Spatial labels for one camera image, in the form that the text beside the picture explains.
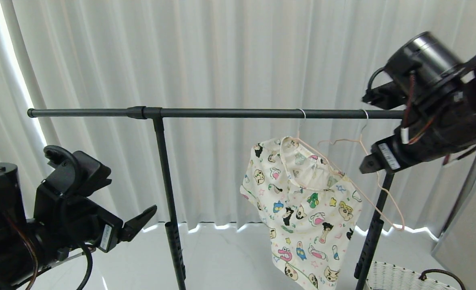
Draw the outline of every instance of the tiled floor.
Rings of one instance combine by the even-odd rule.
[[[338,290],[354,289],[356,285],[353,273],[364,240],[364,236],[356,233],[340,273]],[[301,289],[273,266],[269,234],[263,224],[247,224],[238,232],[233,224],[220,227],[200,224],[190,233],[183,224],[181,242],[189,290]],[[429,255],[433,246],[426,233],[392,231],[381,237],[374,260],[415,271],[441,268]],[[33,289],[75,289],[84,271],[85,259],[81,257],[43,274]],[[448,277],[430,277],[455,285]],[[120,243],[107,254],[96,251],[86,289],[177,289],[164,224],[140,233],[131,243]]]

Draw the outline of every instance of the beige wall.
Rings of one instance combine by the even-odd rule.
[[[476,290],[476,187],[433,250],[433,256]]]

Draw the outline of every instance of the hanger hook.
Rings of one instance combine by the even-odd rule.
[[[297,139],[298,139],[299,136],[300,136],[302,124],[304,124],[304,122],[306,121],[306,112],[304,112],[304,110],[299,109],[299,108],[297,108],[297,110],[300,110],[300,111],[304,114],[304,120],[302,120],[302,121],[300,122],[300,124],[299,124],[299,129],[297,130]]]
[[[360,130],[360,135],[361,135],[363,133],[363,130],[365,129],[365,127],[367,127],[367,125],[368,125],[368,112],[364,109],[360,109],[360,110],[365,112],[365,116],[367,116],[367,121],[365,122],[365,125],[363,125],[362,129]]]

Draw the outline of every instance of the brown basket handle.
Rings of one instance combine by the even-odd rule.
[[[429,270],[425,270],[422,272],[422,274],[420,274],[420,277],[419,279],[424,281],[426,280],[428,277],[426,277],[426,274],[428,273],[433,273],[433,272],[437,272],[437,273],[441,273],[441,274],[446,274],[450,277],[453,277],[457,282],[458,284],[460,284],[460,287],[462,288],[462,290],[465,290],[465,285],[463,284],[462,280],[459,279],[458,276],[456,276],[455,274],[451,273],[451,272],[448,272],[446,270],[442,270],[442,269],[429,269]]]

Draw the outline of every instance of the horizontal bar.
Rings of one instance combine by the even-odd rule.
[[[36,117],[130,117],[136,108],[126,109],[29,109]],[[144,118],[304,118],[299,109],[197,109],[197,108],[142,108]],[[366,119],[363,110],[304,110],[308,119]],[[402,110],[367,110],[369,119],[402,119]]]

